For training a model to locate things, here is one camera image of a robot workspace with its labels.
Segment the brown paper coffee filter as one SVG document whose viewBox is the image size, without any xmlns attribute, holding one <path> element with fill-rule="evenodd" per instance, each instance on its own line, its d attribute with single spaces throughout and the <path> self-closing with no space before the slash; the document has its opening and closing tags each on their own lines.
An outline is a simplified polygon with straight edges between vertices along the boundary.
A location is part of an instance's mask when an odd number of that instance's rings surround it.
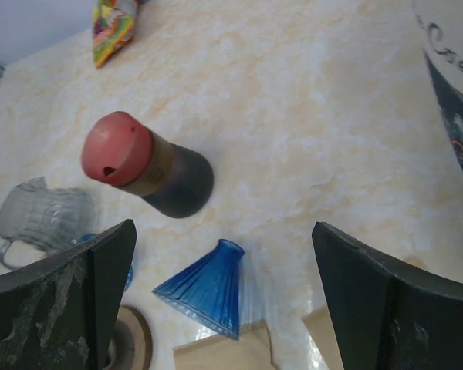
<svg viewBox="0 0 463 370">
<path fill-rule="evenodd" d="M 194 341 L 174 349 L 176 369 L 242 370 L 275 369 L 265 321 L 240 328 L 239 340 L 222 335 Z"/>
</svg>

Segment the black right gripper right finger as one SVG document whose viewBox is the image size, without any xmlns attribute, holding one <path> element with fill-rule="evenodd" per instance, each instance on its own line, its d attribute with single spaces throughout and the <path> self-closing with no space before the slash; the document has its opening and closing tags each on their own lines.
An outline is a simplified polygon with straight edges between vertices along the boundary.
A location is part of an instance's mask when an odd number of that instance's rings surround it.
<svg viewBox="0 0 463 370">
<path fill-rule="evenodd" d="M 463 369 L 463 284 L 325 222 L 313 249 L 346 369 Z"/>
</svg>

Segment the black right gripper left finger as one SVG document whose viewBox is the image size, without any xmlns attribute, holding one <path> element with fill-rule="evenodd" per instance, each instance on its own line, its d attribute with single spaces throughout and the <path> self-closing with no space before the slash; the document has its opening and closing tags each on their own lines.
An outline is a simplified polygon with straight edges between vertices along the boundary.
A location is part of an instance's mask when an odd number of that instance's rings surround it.
<svg viewBox="0 0 463 370">
<path fill-rule="evenodd" d="M 125 220 L 0 275 L 0 369 L 102 369 L 136 241 Z"/>
</svg>

